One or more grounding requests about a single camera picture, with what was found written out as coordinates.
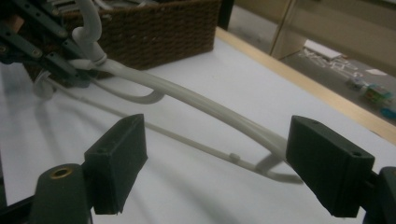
small hole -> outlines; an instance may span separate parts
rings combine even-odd
[[[352,152],[352,156],[360,157],[360,156],[361,156],[361,153],[359,153],[359,152]]]
[[[66,169],[64,169],[64,170],[59,170],[59,171],[55,172],[53,175],[55,175],[55,176],[61,176],[61,175],[65,175],[65,174],[67,174],[67,170],[66,170]]]
[[[50,174],[50,178],[51,179],[60,179],[60,178],[64,178],[68,175],[70,175],[71,173],[73,173],[73,170],[68,168],[68,167],[64,167],[64,168],[60,168],[54,172],[52,172],[52,174]]]

brass insert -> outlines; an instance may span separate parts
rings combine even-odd
[[[73,170],[71,168],[62,167],[62,168],[59,168],[58,170],[52,172],[49,177],[51,179],[60,179],[60,178],[64,178],[64,177],[70,175],[71,173],[73,173]]]

black bracket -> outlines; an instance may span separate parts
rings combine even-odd
[[[96,214],[122,212],[147,158],[143,115],[121,119],[85,152],[82,165],[43,173],[35,196],[0,210],[0,223],[91,224],[92,207]]]
[[[374,156],[325,125],[293,116],[287,161],[331,215],[396,223],[396,168],[375,174]]]

table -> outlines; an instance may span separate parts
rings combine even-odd
[[[248,43],[241,41],[237,37],[230,35],[220,29],[218,29],[217,37],[227,42],[234,48],[245,53],[249,58],[253,59],[257,63],[262,64],[271,71],[277,73],[279,76],[285,78],[286,80],[292,82],[293,84],[299,86],[315,97],[319,98],[321,101],[325,102],[327,105],[331,106],[335,110],[346,115],[350,119],[355,120],[363,127],[368,130],[380,135],[387,141],[396,145],[396,128],[387,123],[386,121],[373,116],[372,113],[362,109],[361,107],[350,103],[344,97],[336,94],[333,91],[321,86],[312,79],[300,74],[291,67],[285,66],[285,64],[274,58],[262,53],[258,49],[250,46]]]
[[[238,50],[241,48],[250,53]],[[148,72],[197,91],[284,137],[292,115],[319,120],[372,153],[376,172],[395,164],[396,146],[335,110],[338,103],[323,102],[323,98],[332,99],[331,93],[315,86],[321,94],[312,95],[312,85],[302,88],[301,80],[290,82],[295,71],[260,56],[262,53],[218,30],[212,52]],[[133,94],[149,92],[118,78],[103,82]],[[61,92],[42,101],[31,89],[20,66],[2,65],[0,150],[8,203],[32,195],[36,179],[50,167],[83,163],[83,152],[119,119]],[[154,105],[137,105],[95,86],[73,92],[127,114],[143,113],[146,121],[246,161],[256,163],[268,155],[265,148],[238,131],[170,97]],[[362,211],[358,219],[331,217],[305,185],[278,183],[151,130],[146,134],[148,162],[123,214],[93,216],[94,223],[361,223]],[[285,164],[276,170],[293,174]]]

robotic hand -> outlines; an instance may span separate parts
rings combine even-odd
[[[89,73],[79,71],[67,62],[84,58],[84,55],[62,27],[60,13],[52,4],[42,0],[3,0],[0,15],[1,63],[38,65],[68,85],[89,86]],[[34,29],[26,32],[22,28],[18,32],[22,25]],[[31,38],[27,40],[21,33],[27,33],[25,35]],[[45,49],[48,45],[60,49],[63,56],[53,49]]]

